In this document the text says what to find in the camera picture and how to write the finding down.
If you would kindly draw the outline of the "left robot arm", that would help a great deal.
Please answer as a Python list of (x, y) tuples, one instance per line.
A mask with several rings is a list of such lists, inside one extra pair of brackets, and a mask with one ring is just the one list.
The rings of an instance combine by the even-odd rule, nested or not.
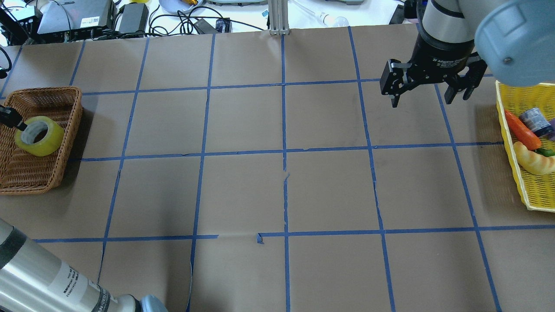
[[(34, 156), (64, 153), (68, 139), (52, 119), (24, 119), (15, 108), (1, 107), (1, 123), (17, 128), (20, 148)], [(4, 312), (165, 312), (155, 296), (137, 300), (114, 297), (107, 289), (50, 253), (22, 231), (1, 221), (1, 309)]]

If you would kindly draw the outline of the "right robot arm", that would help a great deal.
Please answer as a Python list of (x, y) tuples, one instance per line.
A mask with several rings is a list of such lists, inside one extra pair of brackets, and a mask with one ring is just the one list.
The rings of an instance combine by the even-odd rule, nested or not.
[(487, 69), (513, 87), (554, 81), (554, 10), (552, 0), (406, 0), (418, 37), (409, 61), (386, 62), (381, 94), (397, 107), (403, 93), (444, 82), (447, 104), (468, 100)]

